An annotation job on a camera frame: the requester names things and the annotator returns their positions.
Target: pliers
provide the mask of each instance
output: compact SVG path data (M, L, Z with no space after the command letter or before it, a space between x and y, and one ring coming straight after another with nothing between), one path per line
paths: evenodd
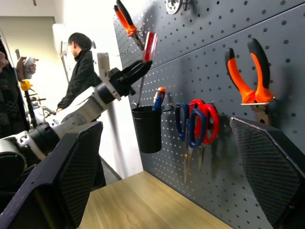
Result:
M134 42L138 45L141 51L144 50L144 45L137 33L137 27L133 24L132 18L130 17L127 9L120 0L116 1L114 5L114 11L118 16L122 26L126 29L127 35L134 39Z
M266 113L266 106L274 99L273 94L269 91L269 62L262 46L257 39L251 39L248 42L248 49L255 63L258 75L256 92L252 90L242 79L238 71L232 48L227 49L225 53L226 67L232 82L242 96L241 104L250 105L255 111L255 118L257 121L269 125L270 122Z

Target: robotic arm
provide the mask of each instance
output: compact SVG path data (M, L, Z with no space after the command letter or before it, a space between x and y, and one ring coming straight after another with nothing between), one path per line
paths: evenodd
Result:
M6 174L0 176L0 187L18 182L26 170L55 148L66 132L96 119L116 98L134 95L131 85L142 78L151 65L151 61L136 61L122 71L114 68L108 73L109 83L88 88L69 107L50 116L48 123L0 139L0 174Z

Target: desk surface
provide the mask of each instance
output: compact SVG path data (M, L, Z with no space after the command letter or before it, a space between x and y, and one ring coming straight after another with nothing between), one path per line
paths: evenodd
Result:
M147 172L90 194L81 229L231 229Z

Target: scissor handle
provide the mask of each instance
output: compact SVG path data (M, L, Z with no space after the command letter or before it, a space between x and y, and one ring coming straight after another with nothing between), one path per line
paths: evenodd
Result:
M205 133L205 137L203 140L204 144L208 144L211 143L212 141L215 140L215 138L218 135L218 131L219 131L219 116L217 113L217 110L215 109L215 107L211 104L204 104L198 107L198 109L200 109L204 114L208 113L208 115L206 116L207 118L210 118L210 116L213 119L213 132L212 132L212 136L210 138L208 138L208 123L209 120L207 121L207 125L206 125L206 133Z
M117 0L117 5L114 5L114 11L118 16L122 26L126 29L128 36L132 36L137 32L137 27L133 24L133 21L120 0Z
M194 99L194 100L191 101L190 111L192 111L192 109L194 109L195 107L199 108L199 106L202 106L204 104L205 104L205 102L203 100L201 100L201 99ZM204 110L204 109L199 109L199 110L201 110L205 114L207 119L209 118L208 117L208 112L206 110ZM200 136L200 131L201 131L201 119L200 118L196 118L196 127L195 127L195 136L196 137Z
M195 126L196 126L196 118L199 117L201 120L201 125L202 128L200 130L200 135L198 140L196 141L195 138ZM199 109L195 108L191 111L191 115L190 115L190 122L189 122L189 136L190 136L190 142L189 142L189 146L191 148L195 148L201 145L201 143L203 142L204 136L205 136L205 131L206 131L206 124L207 124L207 118L204 115L204 113L202 111L200 111Z
M183 130L181 127L181 119L180 119L180 109L183 109L184 119L183 119ZM179 137L182 141L185 141L186 137L186 127L187 127L187 119L189 118L189 105L188 104L177 104L175 108L175 119L176 119L176 128L179 134Z

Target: wall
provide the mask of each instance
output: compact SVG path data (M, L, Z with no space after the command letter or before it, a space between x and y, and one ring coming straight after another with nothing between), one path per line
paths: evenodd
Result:
M7 40L13 63L16 65L15 49L21 56L39 58L37 70L30 83L42 104L55 110L64 97L67 81L53 41L53 17L0 17L0 26Z
M54 0L0 0L0 16L54 16Z
M98 52L108 52L110 68L122 69L112 17L114 0L55 0L56 23L69 33L83 32L95 41ZM128 98L114 101L100 119L103 122L100 155L122 177L143 170Z

